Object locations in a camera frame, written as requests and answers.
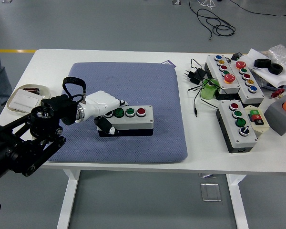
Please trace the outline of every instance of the white paper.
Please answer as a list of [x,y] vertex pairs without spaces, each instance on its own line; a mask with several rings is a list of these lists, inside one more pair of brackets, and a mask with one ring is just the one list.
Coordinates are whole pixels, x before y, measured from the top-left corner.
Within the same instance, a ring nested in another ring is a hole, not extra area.
[[241,58],[239,58],[239,61],[244,61],[250,70],[254,71],[256,74],[258,74],[260,77],[272,84],[274,87],[286,85],[286,66],[282,65],[283,71],[279,75],[274,75],[271,74],[266,68],[255,68],[254,61],[257,59],[269,58],[254,49],[250,49],[247,56],[242,56]]
[[10,103],[10,108],[29,113],[41,100],[42,96],[19,89]]

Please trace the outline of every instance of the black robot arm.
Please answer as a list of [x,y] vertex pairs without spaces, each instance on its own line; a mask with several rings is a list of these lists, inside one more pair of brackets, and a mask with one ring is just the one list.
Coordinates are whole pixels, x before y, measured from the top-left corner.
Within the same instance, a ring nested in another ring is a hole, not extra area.
[[[65,94],[42,100],[41,106],[33,108],[31,113],[0,126],[0,177],[8,170],[30,176],[57,152],[65,143],[59,122],[67,125],[75,122],[77,103]],[[34,139],[24,141],[21,137],[28,130]]]

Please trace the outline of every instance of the control panel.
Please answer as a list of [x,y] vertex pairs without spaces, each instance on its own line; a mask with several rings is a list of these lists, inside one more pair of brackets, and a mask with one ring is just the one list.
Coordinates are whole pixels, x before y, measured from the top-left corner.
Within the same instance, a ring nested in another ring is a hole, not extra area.
[[105,114],[104,117],[118,130],[118,133],[110,135],[97,128],[101,137],[153,135],[152,106],[124,106]]
[[246,67],[246,63],[243,61],[232,61],[229,65],[240,86],[238,95],[243,105],[252,104],[259,106],[265,96],[250,70]]
[[245,107],[245,112],[249,117],[250,124],[257,138],[259,138],[262,133],[269,130],[270,125],[268,124],[261,109],[249,105]]
[[255,146],[257,137],[240,101],[221,101],[216,116],[230,153],[249,152]]
[[207,56],[204,69],[208,77],[215,78],[221,87],[215,94],[217,100],[231,99],[233,94],[238,93],[240,86],[224,55]]

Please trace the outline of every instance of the sticker label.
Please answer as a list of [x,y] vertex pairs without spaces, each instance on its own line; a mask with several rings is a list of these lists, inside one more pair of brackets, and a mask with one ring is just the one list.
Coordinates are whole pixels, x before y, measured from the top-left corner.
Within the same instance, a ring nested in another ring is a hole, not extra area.
[[164,61],[162,62],[162,64],[169,64],[169,65],[174,66],[174,68],[176,67],[176,65],[174,65],[170,60]]

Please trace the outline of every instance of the white table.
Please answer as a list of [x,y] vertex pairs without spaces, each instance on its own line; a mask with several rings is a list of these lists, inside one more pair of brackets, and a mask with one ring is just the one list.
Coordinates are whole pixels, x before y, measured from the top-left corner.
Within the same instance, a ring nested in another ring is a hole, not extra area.
[[[247,174],[286,174],[286,134],[280,136],[270,129],[262,134],[256,146],[249,153],[230,154],[217,118],[216,110],[196,101],[198,117],[194,115],[193,98],[196,92],[188,92],[193,87],[185,70],[191,69],[191,59],[201,65],[205,63],[207,53],[171,53],[171,52],[122,52],[122,51],[87,51],[87,50],[47,50],[36,51],[16,88],[33,83],[50,88],[51,96],[60,95],[62,80],[68,76],[76,62],[150,62],[162,63],[170,60],[176,65],[180,103],[188,157],[180,163],[172,164],[102,164],[102,163],[56,163],[46,162],[43,168],[61,168],[69,176],[57,228],[67,228],[75,197],[80,170],[112,171],[161,171],[227,174],[231,199],[235,211],[237,227],[247,229],[244,207],[238,188]],[[270,91],[264,91],[265,99],[260,105],[263,112],[275,101],[270,98]],[[20,114],[4,108],[0,116],[0,125],[5,125],[20,118]]]

